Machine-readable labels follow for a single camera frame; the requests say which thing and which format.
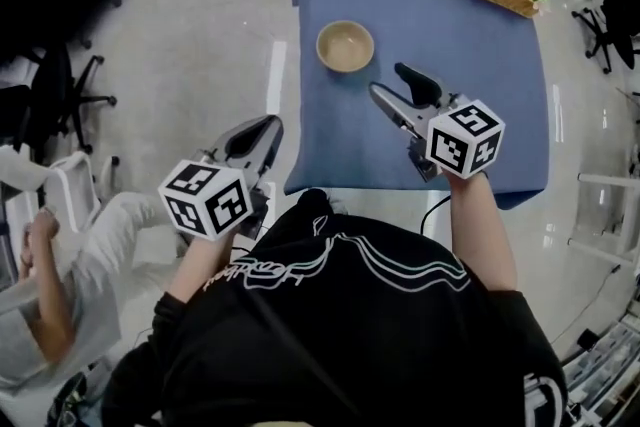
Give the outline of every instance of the black t-shirt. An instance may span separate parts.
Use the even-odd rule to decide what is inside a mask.
[[[566,399],[520,293],[488,292],[420,235],[328,215],[266,238],[187,305],[165,295],[153,335],[114,372],[103,421],[161,409],[166,425],[513,427],[530,374]]]

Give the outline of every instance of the person wearing black shirt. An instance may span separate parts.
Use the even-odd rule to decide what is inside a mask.
[[[105,427],[158,411],[190,427],[558,427],[562,369],[516,291],[489,182],[448,179],[453,253],[335,214],[317,189],[231,263],[233,235],[195,239],[112,374]]]

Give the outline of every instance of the person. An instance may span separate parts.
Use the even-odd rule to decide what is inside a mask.
[[[453,253],[335,214],[318,189],[230,263],[233,234],[196,238],[148,340],[111,375],[103,425],[160,411],[165,426],[557,427],[562,369],[516,291],[487,177],[448,180]]]
[[[64,382],[118,341],[137,233],[160,224],[170,219],[159,199],[120,193],[73,262],[57,268],[58,221],[46,207],[37,213],[24,233],[19,281],[0,293],[1,393]]]

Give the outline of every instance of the black sleeve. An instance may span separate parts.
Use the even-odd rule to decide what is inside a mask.
[[[564,409],[567,386],[562,366],[526,299],[515,291],[490,292],[490,298],[506,326],[507,336],[522,365],[523,377],[533,374],[535,378],[554,381],[562,395]]]
[[[149,339],[120,360],[102,399],[102,425],[149,425],[160,409],[167,353],[186,305],[165,293],[154,308]]]

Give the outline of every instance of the bowl rim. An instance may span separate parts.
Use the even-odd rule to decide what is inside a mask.
[[[322,57],[322,54],[320,53],[320,38],[326,32],[326,30],[329,29],[329,27],[331,27],[333,25],[337,25],[337,24],[354,25],[354,26],[358,27],[359,29],[361,29],[364,32],[364,34],[366,35],[366,37],[369,39],[369,42],[371,43],[371,52],[370,52],[370,55],[368,56],[368,58],[367,58],[367,60],[366,60],[366,62],[364,64],[356,65],[356,66],[351,67],[351,68],[342,68],[342,69],[340,69],[340,68],[337,68],[337,67],[334,67],[334,66],[330,65],[324,59],[324,57]],[[318,37],[316,38],[316,54],[318,55],[318,59],[320,59],[322,64],[324,64],[330,70],[337,71],[337,72],[340,72],[340,73],[351,73],[351,72],[354,72],[354,71],[361,70],[362,68],[364,68],[365,66],[367,66],[371,62],[371,59],[373,59],[374,51],[375,51],[375,42],[373,41],[373,36],[371,36],[371,33],[367,30],[367,28],[364,25],[362,25],[361,23],[358,23],[358,22],[354,22],[353,20],[334,20],[333,22],[329,22],[322,29],[320,29],[320,32],[318,33]]]

